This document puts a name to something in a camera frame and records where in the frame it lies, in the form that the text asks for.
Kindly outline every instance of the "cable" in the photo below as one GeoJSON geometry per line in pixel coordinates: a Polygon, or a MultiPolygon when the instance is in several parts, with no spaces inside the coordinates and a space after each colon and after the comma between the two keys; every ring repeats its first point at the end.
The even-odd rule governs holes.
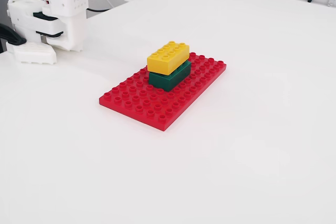
{"type": "MultiPolygon", "coordinates": [[[[109,3],[109,5],[114,8],[114,6],[111,4],[111,2],[109,0],[106,0],[106,2],[109,3]]],[[[91,12],[95,12],[95,13],[103,13],[103,12],[106,12],[107,10],[110,10],[110,9],[103,9],[103,10],[95,10],[95,9],[91,9],[91,8],[87,8],[87,10],[91,11],[91,12]]]]}
{"type": "Polygon", "coordinates": [[[91,9],[91,8],[87,8],[87,10],[91,11],[91,12],[95,12],[95,13],[103,13],[103,12],[106,12],[107,10],[110,10],[110,9],[105,9],[105,10],[94,10],[94,9],[91,9]]]}

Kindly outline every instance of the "lego baseplate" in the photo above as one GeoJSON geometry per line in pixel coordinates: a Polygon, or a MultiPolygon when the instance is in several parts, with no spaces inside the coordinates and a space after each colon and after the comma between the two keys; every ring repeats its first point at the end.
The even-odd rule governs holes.
{"type": "Polygon", "coordinates": [[[105,93],[99,103],[165,131],[226,69],[222,61],[190,53],[191,73],[171,92],[148,84],[147,67],[105,93]]]}

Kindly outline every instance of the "green lego brick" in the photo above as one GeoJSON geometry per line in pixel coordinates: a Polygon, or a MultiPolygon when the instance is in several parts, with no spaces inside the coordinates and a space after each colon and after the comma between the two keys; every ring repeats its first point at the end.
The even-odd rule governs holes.
{"type": "Polygon", "coordinates": [[[183,81],[190,74],[190,71],[191,62],[187,60],[168,76],[150,72],[148,82],[158,89],[169,92],[183,81]]]}

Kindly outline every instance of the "black cable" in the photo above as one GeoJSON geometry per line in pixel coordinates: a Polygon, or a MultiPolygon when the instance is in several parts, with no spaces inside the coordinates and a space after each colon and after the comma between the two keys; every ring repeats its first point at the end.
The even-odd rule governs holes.
{"type": "Polygon", "coordinates": [[[91,8],[87,8],[87,10],[91,11],[91,12],[95,12],[95,13],[103,13],[103,12],[106,12],[107,10],[110,10],[110,9],[105,9],[105,10],[94,10],[94,9],[91,9],[91,8]]]}

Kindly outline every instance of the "lego stud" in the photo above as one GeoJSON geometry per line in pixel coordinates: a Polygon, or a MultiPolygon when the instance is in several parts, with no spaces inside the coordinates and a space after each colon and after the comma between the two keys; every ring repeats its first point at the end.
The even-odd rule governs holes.
{"type": "Polygon", "coordinates": [[[151,94],[151,100],[155,101],[158,98],[158,96],[156,94],[151,94]]]}
{"type": "Polygon", "coordinates": [[[171,116],[173,114],[173,110],[172,109],[166,109],[166,115],[167,116],[171,116]]]}
{"type": "Polygon", "coordinates": [[[149,106],[149,105],[151,105],[151,102],[146,99],[146,100],[143,101],[143,105],[144,106],[149,106]]]}
{"type": "Polygon", "coordinates": [[[130,96],[130,94],[129,94],[129,92],[127,92],[127,91],[124,91],[124,92],[122,92],[122,94],[121,94],[121,97],[123,97],[123,98],[128,98],[130,96]]]}
{"type": "Polygon", "coordinates": [[[196,87],[195,87],[195,86],[191,86],[191,87],[190,87],[190,91],[191,91],[192,93],[195,93],[195,92],[196,92],[196,90],[197,90],[197,89],[196,89],[196,87]]]}
{"type": "Polygon", "coordinates": [[[209,79],[211,78],[211,74],[210,74],[210,73],[205,73],[205,74],[204,74],[204,77],[205,77],[207,80],[209,80],[209,79]]]}
{"type": "Polygon", "coordinates": [[[132,101],[133,102],[139,102],[140,101],[140,97],[138,95],[135,95],[135,96],[133,96],[132,101]]]}
{"type": "Polygon", "coordinates": [[[181,82],[179,86],[180,86],[180,89],[185,89],[187,84],[185,84],[185,82],[181,82]]]}
{"type": "Polygon", "coordinates": [[[137,111],[138,113],[142,113],[143,112],[143,106],[141,106],[141,105],[136,106],[135,111],[137,111]]]}
{"type": "Polygon", "coordinates": [[[184,97],[186,97],[187,99],[191,97],[191,92],[190,91],[185,91],[184,92],[184,97]]]}
{"type": "Polygon", "coordinates": [[[116,98],[114,99],[114,103],[116,103],[116,104],[120,104],[120,103],[121,103],[121,98],[120,98],[120,97],[116,97],[116,98]]]}
{"type": "Polygon", "coordinates": [[[118,94],[119,93],[119,88],[115,87],[112,89],[112,94],[118,94]]]}
{"type": "Polygon", "coordinates": [[[172,107],[173,109],[177,110],[180,107],[180,104],[178,102],[174,102],[172,107]]]}
{"type": "Polygon", "coordinates": [[[138,81],[136,86],[138,88],[142,88],[143,87],[143,82],[142,81],[138,81]]]}
{"type": "Polygon", "coordinates": [[[218,65],[222,68],[222,67],[224,66],[224,62],[220,60],[220,61],[218,62],[218,65]]]}
{"type": "Polygon", "coordinates": [[[119,84],[119,88],[121,89],[121,90],[123,90],[123,89],[126,89],[126,83],[124,83],[124,82],[121,82],[120,84],[119,84]]]}
{"type": "Polygon", "coordinates": [[[168,99],[173,99],[174,98],[174,93],[173,92],[169,92],[168,93],[168,99]]]}
{"type": "Polygon", "coordinates": [[[127,78],[126,82],[127,82],[127,84],[132,84],[133,83],[133,78],[132,77],[127,78]]]}
{"type": "Polygon", "coordinates": [[[132,108],[132,102],[131,101],[127,101],[125,103],[125,107],[128,108],[128,109],[132,108]]]}
{"type": "Polygon", "coordinates": [[[131,92],[131,93],[134,93],[134,92],[136,92],[136,90],[137,90],[137,89],[136,89],[136,87],[135,87],[135,86],[131,86],[131,87],[130,87],[130,92],[131,92]]]}
{"type": "Polygon", "coordinates": [[[141,97],[145,97],[147,95],[147,91],[141,90],[139,94],[141,97]]]}
{"type": "Polygon", "coordinates": [[[159,116],[159,122],[160,123],[165,123],[166,122],[166,116],[165,115],[160,115],[159,116]]]}
{"type": "Polygon", "coordinates": [[[163,89],[157,89],[156,93],[158,95],[162,95],[164,93],[164,90],[163,89]]]}
{"type": "Polygon", "coordinates": [[[191,79],[187,77],[187,78],[184,79],[184,82],[185,82],[186,84],[190,84],[190,83],[191,83],[191,79]]]}
{"type": "Polygon", "coordinates": [[[105,99],[106,101],[111,101],[111,94],[110,94],[110,93],[105,93],[105,94],[104,94],[104,99],[105,99]]]}
{"type": "Polygon", "coordinates": [[[184,98],[184,97],[180,97],[180,98],[178,99],[178,102],[179,102],[180,104],[184,104],[184,102],[185,102],[185,98],[184,98]]]}
{"type": "Polygon", "coordinates": [[[148,111],[147,111],[147,116],[148,116],[149,118],[153,118],[153,117],[154,117],[154,111],[152,111],[152,110],[148,110],[148,111]]]}
{"type": "Polygon", "coordinates": [[[147,91],[153,91],[154,86],[149,84],[149,85],[147,85],[146,89],[147,89],[147,91]]]}
{"type": "Polygon", "coordinates": [[[160,111],[161,109],[162,109],[161,104],[156,104],[156,105],[154,106],[154,110],[156,110],[156,111],[160,111]]]}
{"type": "Polygon", "coordinates": [[[167,99],[167,98],[162,98],[162,99],[161,99],[161,103],[162,103],[163,105],[168,104],[168,99],[167,99]]]}
{"type": "Polygon", "coordinates": [[[139,73],[135,73],[135,74],[133,75],[133,78],[134,78],[134,79],[140,79],[140,74],[139,74],[139,73]]]}
{"type": "Polygon", "coordinates": [[[174,88],[174,93],[175,93],[175,94],[179,94],[180,91],[181,91],[181,89],[180,89],[179,87],[175,87],[175,88],[174,88]]]}

